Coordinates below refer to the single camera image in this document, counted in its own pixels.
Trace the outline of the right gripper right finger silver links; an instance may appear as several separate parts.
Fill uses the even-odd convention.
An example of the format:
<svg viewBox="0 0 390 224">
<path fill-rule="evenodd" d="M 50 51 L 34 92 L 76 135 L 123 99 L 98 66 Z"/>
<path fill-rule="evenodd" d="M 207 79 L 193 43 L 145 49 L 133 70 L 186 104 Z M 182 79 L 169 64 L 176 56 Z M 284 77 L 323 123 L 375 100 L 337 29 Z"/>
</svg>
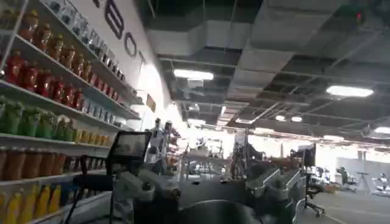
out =
<svg viewBox="0 0 390 224">
<path fill-rule="evenodd" d="M 300 169 L 286 172 L 268 168 L 249 178 L 246 189 L 251 205 L 262 224 L 298 224 L 306 202 L 306 178 Z"/>
</svg>

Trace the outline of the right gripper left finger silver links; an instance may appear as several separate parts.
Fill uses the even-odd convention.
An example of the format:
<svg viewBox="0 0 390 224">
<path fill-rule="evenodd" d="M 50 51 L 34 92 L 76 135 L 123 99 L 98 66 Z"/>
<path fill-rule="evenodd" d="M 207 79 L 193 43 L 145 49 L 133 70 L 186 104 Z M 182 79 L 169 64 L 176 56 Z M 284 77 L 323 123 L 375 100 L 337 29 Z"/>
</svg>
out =
<svg viewBox="0 0 390 224">
<path fill-rule="evenodd" d="M 147 169 L 140 169 L 138 175 L 122 172 L 114 180 L 114 210 L 119 212 L 122 223 L 135 223 L 133 202 L 151 203 L 158 194 L 178 201 L 181 191 L 177 183 Z"/>
</svg>

